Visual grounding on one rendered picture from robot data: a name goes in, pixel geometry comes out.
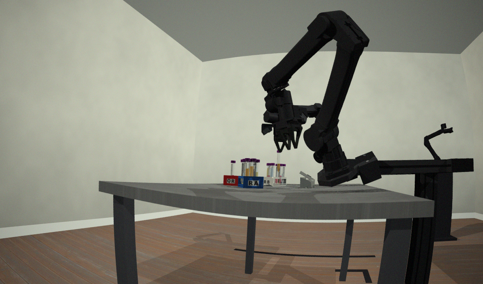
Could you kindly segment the blue tube rack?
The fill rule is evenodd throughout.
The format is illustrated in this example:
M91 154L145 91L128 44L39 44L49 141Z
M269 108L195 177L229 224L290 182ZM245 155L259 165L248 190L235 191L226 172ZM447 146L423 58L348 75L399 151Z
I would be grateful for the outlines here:
M240 179L243 178L243 185ZM238 187L263 189L264 177L238 176Z

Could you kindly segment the red lego brick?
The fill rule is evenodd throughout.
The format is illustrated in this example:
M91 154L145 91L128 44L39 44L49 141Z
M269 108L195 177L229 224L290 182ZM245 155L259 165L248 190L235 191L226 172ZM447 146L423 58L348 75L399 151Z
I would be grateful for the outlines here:
M238 176L224 176L223 185L238 186Z

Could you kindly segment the white done button panel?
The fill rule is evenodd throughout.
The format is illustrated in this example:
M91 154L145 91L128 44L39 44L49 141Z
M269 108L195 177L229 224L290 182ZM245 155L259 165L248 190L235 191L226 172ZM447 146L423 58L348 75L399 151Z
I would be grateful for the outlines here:
M303 173L302 171L300 172L305 177L300 177L300 188L315 188L315 179L313 179L311 176L309 176L306 173ZM306 179L308 178L308 179Z

